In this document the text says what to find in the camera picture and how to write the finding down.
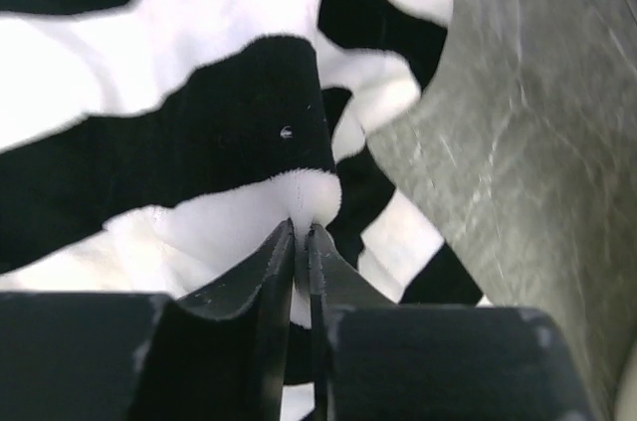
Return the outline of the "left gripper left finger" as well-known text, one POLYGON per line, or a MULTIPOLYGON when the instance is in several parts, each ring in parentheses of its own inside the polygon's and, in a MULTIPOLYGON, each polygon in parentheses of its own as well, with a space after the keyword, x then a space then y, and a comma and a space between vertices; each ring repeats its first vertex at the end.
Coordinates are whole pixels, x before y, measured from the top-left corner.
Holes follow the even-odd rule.
POLYGON ((281 223, 248 259, 181 299, 1 296, 5 420, 276 420, 295 237, 281 223))

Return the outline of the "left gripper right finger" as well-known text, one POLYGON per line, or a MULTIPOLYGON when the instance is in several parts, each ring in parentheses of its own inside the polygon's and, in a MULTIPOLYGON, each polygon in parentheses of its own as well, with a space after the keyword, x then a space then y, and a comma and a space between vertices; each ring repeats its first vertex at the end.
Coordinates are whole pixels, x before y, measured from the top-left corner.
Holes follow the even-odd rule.
POLYGON ((564 338, 531 308, 399 306, 313 225, 316 420, 590 420, 564 338))

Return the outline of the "black white striped pillowcase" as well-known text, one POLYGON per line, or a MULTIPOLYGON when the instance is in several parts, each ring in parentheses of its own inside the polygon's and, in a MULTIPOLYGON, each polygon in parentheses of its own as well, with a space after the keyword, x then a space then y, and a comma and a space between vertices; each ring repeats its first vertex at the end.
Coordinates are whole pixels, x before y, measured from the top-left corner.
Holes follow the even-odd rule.
POLYGON ((1 286, 183 296, 282 220, 403 303, 484 295, 367 134, 453 0, 1 0, 1 286))

